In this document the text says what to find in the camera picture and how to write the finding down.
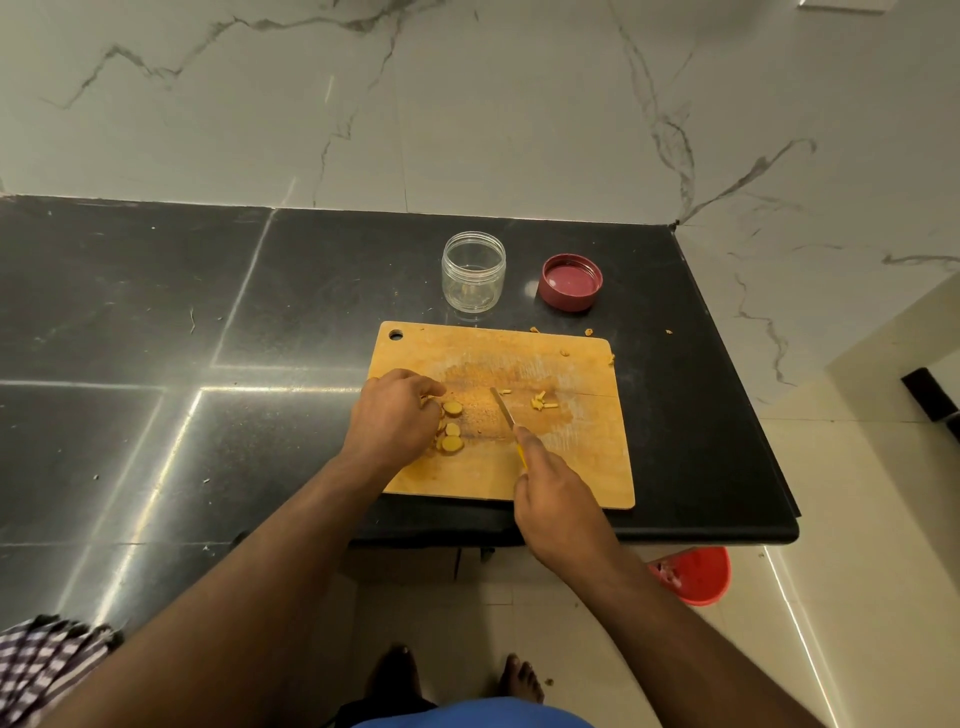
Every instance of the cutting board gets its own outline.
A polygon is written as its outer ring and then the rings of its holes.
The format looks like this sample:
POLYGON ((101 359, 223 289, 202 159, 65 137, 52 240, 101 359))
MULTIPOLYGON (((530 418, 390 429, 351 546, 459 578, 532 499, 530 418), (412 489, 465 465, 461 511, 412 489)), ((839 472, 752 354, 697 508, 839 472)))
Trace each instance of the cutting board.
POLYGON ((465 446, 430 448, 387 486, 388 493, 513 500, 523 471, 516 440, 491 387, 516 419, 580 474, 604 508, 632 508, 634 481, 616 392, 610 343, 586 336, 445 327, 386 321, 373 348, 370 376, 395 368, 432 376, 446 385, 440 398, 456 400, 465 446), (535 410, 530 399, 546 391, 556 409, 535 410))

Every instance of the jar lid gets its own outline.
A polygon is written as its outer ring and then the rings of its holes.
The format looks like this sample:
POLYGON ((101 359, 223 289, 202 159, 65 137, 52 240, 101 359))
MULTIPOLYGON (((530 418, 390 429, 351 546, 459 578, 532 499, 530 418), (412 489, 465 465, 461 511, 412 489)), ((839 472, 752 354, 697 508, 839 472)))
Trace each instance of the jar lid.
POLYGON ((600 268, 587 257, 574 253, 554 255, 543 263, 540 297, 561 311, 585 311, 593 305, 603 286, 600 268))

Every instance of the glass jar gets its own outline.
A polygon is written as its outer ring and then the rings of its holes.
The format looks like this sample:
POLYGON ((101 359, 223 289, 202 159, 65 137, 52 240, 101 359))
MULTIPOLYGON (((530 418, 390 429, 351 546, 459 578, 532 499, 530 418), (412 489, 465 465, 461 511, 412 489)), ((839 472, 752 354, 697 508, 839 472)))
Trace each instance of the glass jar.
POLYGON ((492 235, 460 232, 446 241, 441 268, 446 302, 464 313, 481 313, 500 300, 507 254, 492 235))

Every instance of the black countertop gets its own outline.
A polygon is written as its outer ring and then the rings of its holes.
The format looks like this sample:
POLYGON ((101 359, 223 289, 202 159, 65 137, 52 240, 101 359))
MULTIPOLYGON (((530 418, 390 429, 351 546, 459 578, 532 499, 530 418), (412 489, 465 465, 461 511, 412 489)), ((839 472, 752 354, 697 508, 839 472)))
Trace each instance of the black countertop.
MULTIPOLYGON (((666 226, 3 198, 0 573, 33 563, 26 545, 53 548, 51 569, 75 582, 139 546, 200 570, 337 451, 388 319, 593 328, 616 354, 636 484, 636 507, 609 513, 618 536, 797 538, 792 497, 666 226), (441 292, 444 242, 464 230, 507 249, 503 297, 480 317, 441 292), (561 252, 604 273, 585 314, 531 295, 561 252)), ((520 537, 510 503, 384 496, 356 542, 520 537)))

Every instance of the white marble backsplash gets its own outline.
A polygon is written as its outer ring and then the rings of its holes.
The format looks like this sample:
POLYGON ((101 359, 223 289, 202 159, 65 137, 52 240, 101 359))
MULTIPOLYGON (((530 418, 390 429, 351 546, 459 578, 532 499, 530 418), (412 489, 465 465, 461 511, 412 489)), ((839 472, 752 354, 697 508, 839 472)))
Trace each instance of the white marble backsplash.
POLYGON ((948 0, 0 3, 0 192, 679 220, 762 406, 960 270, 958 26, 948 0))

